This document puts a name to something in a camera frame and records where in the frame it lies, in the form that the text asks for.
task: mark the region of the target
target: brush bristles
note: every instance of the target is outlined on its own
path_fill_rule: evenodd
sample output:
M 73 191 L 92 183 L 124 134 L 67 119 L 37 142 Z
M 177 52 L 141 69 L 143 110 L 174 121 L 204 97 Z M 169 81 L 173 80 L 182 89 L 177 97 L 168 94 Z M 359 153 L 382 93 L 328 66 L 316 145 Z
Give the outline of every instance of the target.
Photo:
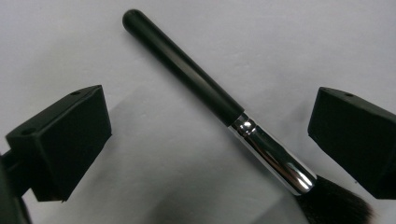
M 368 203 L 321 176 L 313 189 L 296 199 L 310 224 L 368 224 L 372 217 Z

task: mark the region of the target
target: brush ferrule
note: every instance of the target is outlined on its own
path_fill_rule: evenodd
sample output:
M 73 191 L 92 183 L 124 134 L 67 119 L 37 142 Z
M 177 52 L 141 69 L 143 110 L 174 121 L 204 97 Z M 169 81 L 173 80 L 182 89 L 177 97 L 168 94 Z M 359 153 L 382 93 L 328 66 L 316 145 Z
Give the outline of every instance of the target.
M 292 194 L 305 194 L 315 186 L 316 175 L 246 113 L 229 126 L 229 129 Z

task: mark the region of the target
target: black handle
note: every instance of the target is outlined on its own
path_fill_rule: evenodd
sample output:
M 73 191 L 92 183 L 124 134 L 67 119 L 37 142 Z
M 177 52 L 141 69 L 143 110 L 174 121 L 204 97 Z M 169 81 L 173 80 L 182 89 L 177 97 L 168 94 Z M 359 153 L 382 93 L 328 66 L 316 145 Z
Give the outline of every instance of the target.
M 226 126 L 230 126 L 243 113 L 244 108 L 141 11 L 127 11 L 122 23 Z

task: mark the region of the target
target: makeup brush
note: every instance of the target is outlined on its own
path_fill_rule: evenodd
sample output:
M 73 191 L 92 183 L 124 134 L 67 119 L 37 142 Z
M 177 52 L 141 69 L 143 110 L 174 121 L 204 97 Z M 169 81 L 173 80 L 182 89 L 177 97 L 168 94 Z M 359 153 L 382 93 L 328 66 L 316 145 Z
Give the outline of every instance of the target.
M 142 12 L 122 23 L 295 195 L 310 223 L 369 223 L 369 204 L 306 168 Z

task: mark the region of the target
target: white surface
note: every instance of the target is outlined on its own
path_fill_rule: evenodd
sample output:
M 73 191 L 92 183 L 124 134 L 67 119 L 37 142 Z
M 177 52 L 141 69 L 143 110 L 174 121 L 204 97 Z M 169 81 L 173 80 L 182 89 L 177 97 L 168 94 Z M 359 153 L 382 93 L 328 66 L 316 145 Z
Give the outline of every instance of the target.
M 305 223 L 298 205 L 121 24 L 139 8 L 316 173 L 394 223 L 308 137 L 318 87 L 395 113 L 394 1 L 3 1 L 0 136 L 102 84 L 113 136 L 66 203 L 34 223 Z M 0 141 L 1 152 L 8 149 Z

